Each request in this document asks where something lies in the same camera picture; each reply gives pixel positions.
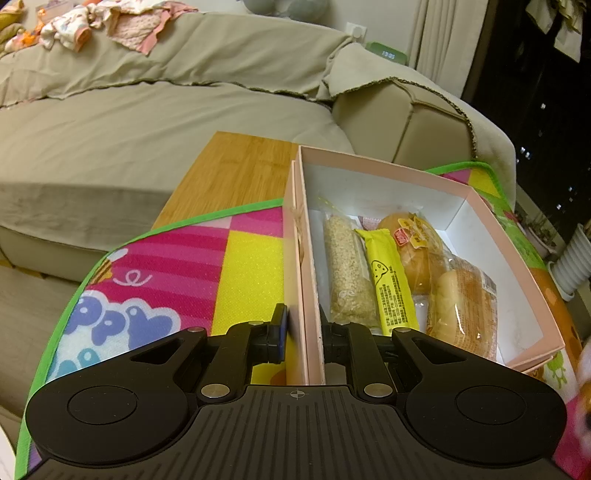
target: red label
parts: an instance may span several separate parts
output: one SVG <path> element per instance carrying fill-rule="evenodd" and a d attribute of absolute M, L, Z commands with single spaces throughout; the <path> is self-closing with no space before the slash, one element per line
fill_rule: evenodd
<path fill-rule="evenodd" d="M 407 234 L 407 231 L 404 228 L 399 228 L 394 232 L 394 240 L 399 247 L 406 245 L 410 240 L 410 237 Z"/>

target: yellow snack wrapper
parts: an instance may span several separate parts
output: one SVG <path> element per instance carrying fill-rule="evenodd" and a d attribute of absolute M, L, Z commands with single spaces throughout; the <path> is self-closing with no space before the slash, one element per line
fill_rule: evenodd
<path fill-rule="evenodd" d="M 418 330 L 414 301 L 390 230 L 355 231 L 365 240 L 369 270 L 378 296 L 382 334 L 390 336 L 397 327 Z"/>

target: curtain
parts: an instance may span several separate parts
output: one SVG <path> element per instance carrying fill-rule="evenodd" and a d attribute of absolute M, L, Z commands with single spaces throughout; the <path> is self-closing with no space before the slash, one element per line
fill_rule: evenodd
<path fill-rule="evenodd" d="M 488 0 L 418 0 L 409 66 L 462 96 Z"/>

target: packaged bread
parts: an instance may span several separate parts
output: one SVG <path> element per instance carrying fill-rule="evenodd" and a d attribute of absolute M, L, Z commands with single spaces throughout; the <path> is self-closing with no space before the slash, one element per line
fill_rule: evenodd
<path fill-rule="evenodd" d="M 382 334 L 391 336 L 396 327 L 418 330 L 414 301 L 390 232 L 387 229 L 356 232 L 365 241 L 369 269 L 378 299 Z"/>
<path fill-rule="evenodd" d="M 427 334 L 489 360 L 496 359 L 496 285 L 471 263 L 454 257 L 433 281 Z"/>
<path fill-rule="evenodd" d="M 429 253 L 438 254 L 444 248 L 435 229 L 426 220 L 409 212 L 388 215 L 378 228 L 387 228 L 396 242 L 412 294 L 428 295 L 431 291 Z"/>
<path fill-rule="evenodd" d="M 356 224 L 342 215 L 328 214 L 324 244 L 330 275 L 330 317 L 336 323 L 379 327 L 374 286 Z"/>

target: sofa cushion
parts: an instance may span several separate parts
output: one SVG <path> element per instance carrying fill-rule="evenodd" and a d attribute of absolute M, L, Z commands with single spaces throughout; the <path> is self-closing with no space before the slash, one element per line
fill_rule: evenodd
<path fill-rule="evenodd" d="M 110 250 L 148 231 L 212 135 L 352 153 L 324 106 L 235 85 L 91 90 L 0 110 L 0 226 Z"/>

